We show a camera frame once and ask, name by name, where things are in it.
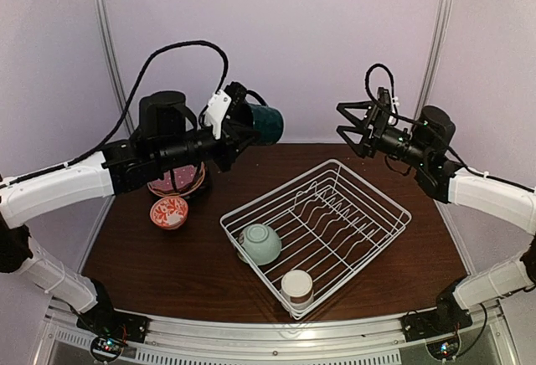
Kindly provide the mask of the dark green mug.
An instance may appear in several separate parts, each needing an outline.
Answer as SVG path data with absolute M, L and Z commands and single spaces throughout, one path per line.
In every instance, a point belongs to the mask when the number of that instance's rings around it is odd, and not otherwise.
M 276 144 L 284 131 L 282 114 L 255 91 L 247 90 L 247 96 L 255 99 L 256 104 L 245 102 L 246 123 L 259 133 L 255 144 L 257 146 L 270 146 Z

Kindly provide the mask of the pink white floral bowl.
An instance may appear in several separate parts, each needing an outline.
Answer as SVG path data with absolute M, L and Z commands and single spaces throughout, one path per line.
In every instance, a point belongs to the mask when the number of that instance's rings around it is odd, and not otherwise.
M 161 198 L 152 205 L 149 216 L 161 229 L 178 229 L 187 220 L 188 204 L 180 197 Z

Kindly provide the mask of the pale green bowl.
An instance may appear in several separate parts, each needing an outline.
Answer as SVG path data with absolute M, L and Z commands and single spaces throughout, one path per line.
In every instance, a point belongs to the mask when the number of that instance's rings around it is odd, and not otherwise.
M 274 262 L 282 250 L 277 232 L 265 224 L 251 224 L 243 229 L 239 242 L 245 253 L 258 265 Z

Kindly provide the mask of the white brown cup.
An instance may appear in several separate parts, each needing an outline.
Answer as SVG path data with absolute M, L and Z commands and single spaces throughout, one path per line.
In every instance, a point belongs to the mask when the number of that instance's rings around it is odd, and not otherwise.
M 313 302 L 313 281 L 304 270 L 291 270 L 281 280 L 281 294 L 285 301 L 298 311 L 305 310 Z

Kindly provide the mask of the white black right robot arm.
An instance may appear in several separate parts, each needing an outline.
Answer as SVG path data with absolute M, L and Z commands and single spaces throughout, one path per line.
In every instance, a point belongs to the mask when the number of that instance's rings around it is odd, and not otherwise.
M 442 203 L 473 208 L 535 233 L 535 193 L 466 169 L 446 158 L 455 124 L 440 108 L 423 108 L 412 131 L 389 124 L 384 104 L 361 101 L 340 103 L 337 110 L 349 125 L 338 134 L 359 157 L 382 152 L 415 169 L 415 180 L 425 194 Z M 497 263 L 476 275 L 459 279 L 436 298 L 430 313 L 435 332 L 448 332 L 467 321 L 471 307 L 535 287 L 535 247 Z

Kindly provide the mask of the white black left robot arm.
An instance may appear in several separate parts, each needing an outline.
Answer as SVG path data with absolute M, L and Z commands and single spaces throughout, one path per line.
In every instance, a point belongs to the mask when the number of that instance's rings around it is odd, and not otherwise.
M 65 301 L 87 326 L 103 335 L 120 328 L 106 288 L 48 254 L 31 237 L 27 221 L 92 198 L 129 193 L 178 167 L 213 161 L 227 171 L 260 133 L 239 120 L 248 90 L 232 82 L 209 99 L 200 126 L 181 92 L 158 92 L 140 101 L 138 128 L 127 139 L 106 143 L 76 164 L 61 163 L 1 182 L 1 271 L 26 275 Z

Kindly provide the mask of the right circuit board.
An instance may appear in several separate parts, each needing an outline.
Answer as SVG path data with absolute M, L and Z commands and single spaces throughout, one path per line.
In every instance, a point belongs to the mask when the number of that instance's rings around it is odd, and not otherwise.
M 437 361 L 445 362 L 456 357 L 460 351 L 460 339 L 449 337 L 426 343 L 427 352 Z

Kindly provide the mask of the circuit board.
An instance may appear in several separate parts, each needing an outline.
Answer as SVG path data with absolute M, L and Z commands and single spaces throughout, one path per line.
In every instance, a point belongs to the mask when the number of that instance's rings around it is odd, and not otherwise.
M 460 351 L 460 339 L 449 337 L 426 343 L 427 352 L 437 361 L 445 362 L 456 357 Z
M 123 353 L 125 347 L 125 343 L 110 337 L 95 337 L 90 343 L 90 354 L 100 362 L 115 361 Z

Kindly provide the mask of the left circuit board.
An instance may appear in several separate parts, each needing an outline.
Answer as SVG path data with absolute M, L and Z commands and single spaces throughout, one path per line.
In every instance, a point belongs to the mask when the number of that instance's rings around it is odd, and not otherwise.
M 100 362 L 115 361 L 123 353 L 125 347 L 125 343 L 110 337 L 95 337 L 90 343 L 90 354 Z

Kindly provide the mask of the right aluminium frame post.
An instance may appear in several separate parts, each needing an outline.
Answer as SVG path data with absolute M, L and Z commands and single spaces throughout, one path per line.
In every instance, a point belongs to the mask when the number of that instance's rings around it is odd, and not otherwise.
M 430 94 L 436 77 L 441 58 L 441 49 L 444 45 L 451 10 L 454 0 L 438 0 L 435 25 L 432 32 L 430 50 L 426 61 L 420 93 L 415 107 L 414 119 L 418 120 L 424 106 L 430 99 Z

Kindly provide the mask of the aluminium frame post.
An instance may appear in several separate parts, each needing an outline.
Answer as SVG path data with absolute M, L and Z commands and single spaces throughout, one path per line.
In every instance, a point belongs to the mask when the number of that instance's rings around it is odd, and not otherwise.
M 106 0 L 94 0 L 97 28 L 104 51 L 106 68 L 111 81 L 112 93 L 115 97 L 119 113 L 126 107 L 127 95 L 122 82 L 118 59 L 112 38 L 111 23 L 107 12 Z
M 430 94 L 436 77 L 441 58 L 441 49 L 444 45 L 451 10 L 454 0 L 438 0 L 435 25 L 432 32 L 430 50 L 426 61 L 420 93 L 415 107 L 414 119 L 418 120 L 424 106 L 430 99 Z

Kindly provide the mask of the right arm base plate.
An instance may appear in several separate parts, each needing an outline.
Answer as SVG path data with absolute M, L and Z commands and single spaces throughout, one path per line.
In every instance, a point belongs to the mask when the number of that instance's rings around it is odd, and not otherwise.
M 472 318 L 468 313 L 463 313 L 454 321 L 440 321 L 437 310 L 411 311 L 401 318 L 402 331 L 407 342 L 455 334 L 460 329 L 471 325 Z

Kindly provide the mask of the left aluminium frame post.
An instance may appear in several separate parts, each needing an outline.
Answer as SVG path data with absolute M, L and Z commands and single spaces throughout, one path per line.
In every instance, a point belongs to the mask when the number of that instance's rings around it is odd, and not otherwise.
M 94 0 L 97 28 L 104 51 L 106 68 L 111 81 L 112 93 L 115 97 L 119 113 L 126 107 L 127 95 L 122 82 L 118 59 L 112 38 L 111 23 L 107 12 L 106 0 Z

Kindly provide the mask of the front aluminium rail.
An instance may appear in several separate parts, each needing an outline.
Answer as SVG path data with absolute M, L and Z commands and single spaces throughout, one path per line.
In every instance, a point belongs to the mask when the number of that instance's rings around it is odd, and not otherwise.
M 426 340 L 406 340 L 403 313 L 351 321 L 237 323 L 149 316 L 145 340 L 128 342 L 111 364 L 521 364 L 500 304 L 472 313 L 459 332 L 464 356 L 435 360 Z M 63 302 L 49 303 L 30 364 L 99 364 L 94 335 L 76 327 Z

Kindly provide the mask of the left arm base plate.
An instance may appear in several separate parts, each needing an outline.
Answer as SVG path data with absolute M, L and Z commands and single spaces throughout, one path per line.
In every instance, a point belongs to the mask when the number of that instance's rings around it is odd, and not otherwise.
M 123 311 L 101 311 L 95 308 L 79 313 L 72 310 L 77 317 L 76 326 L 98 337 L 111 337 L 121 342 L 145 342 L 149 318 Z

